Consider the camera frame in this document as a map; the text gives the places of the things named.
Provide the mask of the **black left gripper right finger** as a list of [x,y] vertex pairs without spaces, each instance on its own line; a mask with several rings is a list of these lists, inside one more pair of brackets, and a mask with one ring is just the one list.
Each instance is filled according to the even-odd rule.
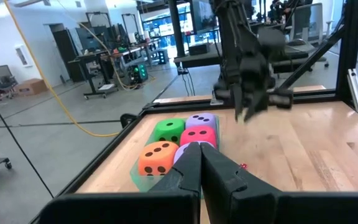
[[215,224],[358,224],[358,192],[284,192],[209,144],[201,184]]

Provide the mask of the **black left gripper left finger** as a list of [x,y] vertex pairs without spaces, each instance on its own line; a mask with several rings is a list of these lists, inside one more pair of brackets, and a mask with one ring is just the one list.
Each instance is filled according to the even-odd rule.
[[201,146],[192,142],[148,192],[67,194],[48,203],[40,224],[199,224]]

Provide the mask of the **large purple foam die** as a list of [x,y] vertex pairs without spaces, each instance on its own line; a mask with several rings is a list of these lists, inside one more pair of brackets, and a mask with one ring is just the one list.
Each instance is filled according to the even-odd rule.
[[[214,148],[214,146],[210,143],[210,142],[208,142],[208,141],[196,141],[198,144],[201,144],[201,143],[207,143],[207,144],[209,144],[210,146],[212,146],[213,148]],[[178,149],[177,149],[177,151],[176,151],[176,153],[175,153],[175,156],[174,156],[174,159],[173,159],[173,163],[176,163],[177,162],[177,160],[179,160],[179,158],[183,155],[183,153],[186,151],[186,149],[188,148],[188,146],[190,145],[190,142],[189,143],[186,143],[186,144],[184,144],[184,145],[182,145],[182,146],[180,146]]]
[[188,129],[193,126],[209,126],[216,129],[216,116],[212,113],[193,114],[185,121],[185,128]]

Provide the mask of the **teal plastic bin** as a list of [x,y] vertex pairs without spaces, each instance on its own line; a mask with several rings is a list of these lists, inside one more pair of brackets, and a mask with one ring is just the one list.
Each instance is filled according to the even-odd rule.
[[[214,130],[216,132],[218,146],[215,149],[219,149],[219,118],[218,118],[218,116],[216,116],[216,124],[217,124],[217,128]],[[149,140],[147,141],[145,146],[150,143],[153,143],[153,142],[156,142],[156,141],[154,141],[154,130],[153,130],[152,134],[150,135]],[[132,179],[133,183],[135,183],[135,185],[141,192],[146,192],[146,191],[150,190],[164,176],[164,175],[163,176],[142,176],[142,175],[139,175],[137,168],[138,168],[138,159],[136,160],[135,164],[133,165],[133,167],[130,171],[130,175],[131,175],[131,179]]]

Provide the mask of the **large orange foam die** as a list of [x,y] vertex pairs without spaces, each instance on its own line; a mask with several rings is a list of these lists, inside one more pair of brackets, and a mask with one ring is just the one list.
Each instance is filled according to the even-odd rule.
[[163,176],[173,166],[179,146],[170,141],[157,141],[146,145],[138,158],[138,173],[142,176]]

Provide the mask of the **large red foam die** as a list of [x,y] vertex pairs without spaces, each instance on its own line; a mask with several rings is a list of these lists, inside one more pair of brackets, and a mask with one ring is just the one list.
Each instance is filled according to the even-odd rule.
[[217,137],[215,130],[210,126],[193,126],[186,128],[180,137],[180,146],[194,142],[206,141],[217,148]]

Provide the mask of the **large green foam die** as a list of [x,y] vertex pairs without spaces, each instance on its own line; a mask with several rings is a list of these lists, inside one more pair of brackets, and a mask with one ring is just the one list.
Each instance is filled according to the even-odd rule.
[[154,129],[154,141],[170,141],[180,144],[181,134],[185,130],[185,121],[180,118],[159,121]]

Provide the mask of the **light gray office chair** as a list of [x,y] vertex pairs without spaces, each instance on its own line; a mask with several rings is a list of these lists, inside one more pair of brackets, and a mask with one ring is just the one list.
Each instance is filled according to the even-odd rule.
[[288,47],[296,53],[311,55],[323,42],[323,4],[317,2],[297,6],[289,20]]

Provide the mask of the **black pillar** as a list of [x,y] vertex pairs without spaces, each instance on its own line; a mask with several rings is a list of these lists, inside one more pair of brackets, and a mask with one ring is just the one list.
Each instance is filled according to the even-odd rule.
[[177,48],[177,57],[184,57],[185,49],[183,45],[183,37],[182,37],[179,13],[177,8],[177,0],[168,0],[168,3],[169,3],[170,17],[172,20],[172,26],[174,31],[174,38]]

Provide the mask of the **computer tower green lights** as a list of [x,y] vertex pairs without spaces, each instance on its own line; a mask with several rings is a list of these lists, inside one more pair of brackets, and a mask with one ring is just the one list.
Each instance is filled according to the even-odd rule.
[[141,84],[149,79],[147,68],[144,63],[131,65],[129,73],[134,84]]

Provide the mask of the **black wheeled desk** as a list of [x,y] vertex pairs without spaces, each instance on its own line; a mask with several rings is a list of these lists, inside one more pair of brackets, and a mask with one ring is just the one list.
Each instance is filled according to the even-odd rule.
[[[147,68],[148,65],[152,66],[154,62],[165,64],[168,62],[168,57],[167,50],[161,48],[160,41],[153,40],[121,50],[114,49],[112,52],[97,50],[78,56],[76,61],[80,64],[83,76],[91,87],[91,92],[83,95],[85,99],[88,99],[94,95],[101,95],[105,98],[107,94],[117,90],[120,86],[127,90],[140,87],[146,81],[141,84],[134,84],[129,73],[130,66],[144,63]],[[98,66],[98,72],[103,77],[98,86],[94,86],[94,75],[90,73],[89,63],[95,63]]]

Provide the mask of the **cardboard box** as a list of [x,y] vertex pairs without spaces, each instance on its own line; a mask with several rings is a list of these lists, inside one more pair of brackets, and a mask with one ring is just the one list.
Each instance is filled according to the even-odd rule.
[[32,78],[14,87],[15,92],[20,96],[38,95],[48,90],[42,79]]

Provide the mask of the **silver aluminium rail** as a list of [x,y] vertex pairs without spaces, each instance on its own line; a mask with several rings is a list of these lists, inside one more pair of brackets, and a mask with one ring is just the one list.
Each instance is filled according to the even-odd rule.
[[352,95],[354,107],[358,113],[358,74],[355,68],[347,71],[347,81]]

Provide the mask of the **black aluminium table frame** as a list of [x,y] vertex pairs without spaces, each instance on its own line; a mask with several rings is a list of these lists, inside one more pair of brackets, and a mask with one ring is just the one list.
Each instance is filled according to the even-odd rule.
[[[358,113],[347,81],[358,55],[358,0],[347,0],[344,12],[343,25],[279,86],[293,91],[290,110],[270,105],[244,123],[225,103],[149,104],[138,115],[125,114],[118,136],[54,199],[141,192],[130,171],[155,125],[198,113],[218,116],[220,153],[281,191],[358,192]],[[201,184],[203,221],[210,222]]]

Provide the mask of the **white wall frame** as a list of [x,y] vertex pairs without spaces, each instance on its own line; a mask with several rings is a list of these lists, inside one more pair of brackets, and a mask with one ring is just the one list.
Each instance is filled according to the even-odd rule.
[[30,62],[30,58],[27,55],[27,51],[24,45],[16,45],[14,47],[14,50],[16,51],[16,54],[21,61],[21,64],[23,67],[31,67],[32,64]]

